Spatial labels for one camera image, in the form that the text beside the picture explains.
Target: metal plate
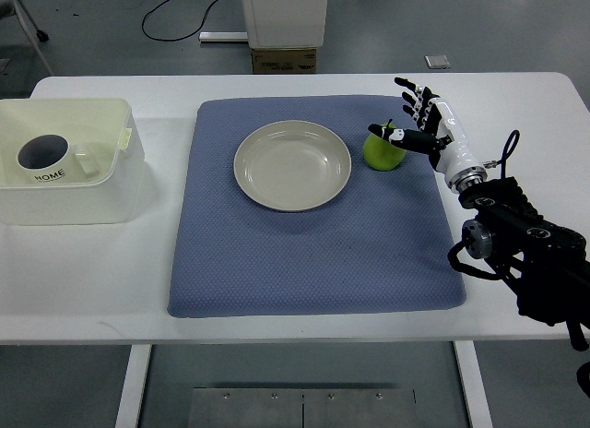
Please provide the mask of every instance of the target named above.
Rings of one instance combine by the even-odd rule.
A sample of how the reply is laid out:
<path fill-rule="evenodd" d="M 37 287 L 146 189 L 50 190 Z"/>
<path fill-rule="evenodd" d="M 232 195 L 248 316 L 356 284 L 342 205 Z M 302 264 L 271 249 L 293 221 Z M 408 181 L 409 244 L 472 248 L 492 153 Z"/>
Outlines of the metal plate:
<path fill-rule="evenodd" d="M 306 389 L 305 428 L 418 428 L 411 389 Z"/>
<path fill-rule="evenodd" d="M 195 388 L 189 428 L 418 428 L 411 389 Z"/>
<path fill-rule="evenodd" d="M 301 428 L 301 390 L 195 388 L 188 428 Z"/>

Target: mug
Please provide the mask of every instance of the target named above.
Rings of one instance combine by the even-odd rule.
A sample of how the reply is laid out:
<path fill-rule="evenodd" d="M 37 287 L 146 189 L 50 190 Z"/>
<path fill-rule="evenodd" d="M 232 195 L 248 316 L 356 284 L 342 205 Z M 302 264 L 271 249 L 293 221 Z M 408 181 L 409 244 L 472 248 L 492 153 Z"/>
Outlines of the mug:
<path fill-rule="evenodd" d="M 99 172 L 86 146 L 73 147 L 58 135 L 30 140 L 18 152 L 17 162 L 35 184 L 86 182 Z"/>

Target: ceramic plate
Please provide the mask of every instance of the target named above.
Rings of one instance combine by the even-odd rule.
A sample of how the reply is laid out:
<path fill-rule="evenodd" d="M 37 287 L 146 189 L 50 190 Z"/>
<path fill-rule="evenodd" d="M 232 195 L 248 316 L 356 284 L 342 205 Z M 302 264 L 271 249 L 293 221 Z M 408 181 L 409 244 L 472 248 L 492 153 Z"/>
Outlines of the ceramic plate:
<path fill-rule="evenodd" d="M 350 153 L 342 139 L 305 121 L 257 129 L 240 144 L 233 161 L 243 192 L 279 211 L 323 205 L 344 188 L 350 169 Z"/>

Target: white plastic bin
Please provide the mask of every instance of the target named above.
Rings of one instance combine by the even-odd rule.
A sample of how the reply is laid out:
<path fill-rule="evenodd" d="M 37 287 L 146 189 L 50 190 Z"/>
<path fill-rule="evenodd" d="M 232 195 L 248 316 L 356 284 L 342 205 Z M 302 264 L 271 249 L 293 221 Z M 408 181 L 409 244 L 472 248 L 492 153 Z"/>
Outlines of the white plastic bin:
<path fill-rule="evenodd" d="M 85 182 L 31 182 L 17 154 L 31 139 L 59 135 L 89 149 L 97 173 Z M 0 101 L 0 221 L 16 225 L 115 223 L 133 211 L 144 150 L 122 99 Z"/>
<path fill-rule="evenodd" d="M 321 47 L 327 3 L 328 0 L 242 0 L 250 48 Z"/>

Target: apple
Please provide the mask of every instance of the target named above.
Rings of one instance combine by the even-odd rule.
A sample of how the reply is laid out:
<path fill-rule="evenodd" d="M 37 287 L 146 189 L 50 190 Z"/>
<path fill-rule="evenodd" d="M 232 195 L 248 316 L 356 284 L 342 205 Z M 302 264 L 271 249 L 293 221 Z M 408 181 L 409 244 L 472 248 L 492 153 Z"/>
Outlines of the apple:
<path fill-rule="evenodd" d="M 362 146 L 362 154 L 370 167 L 380 172 L 389 172 L 401 163 L 406 151 L 371 133 Z"/>

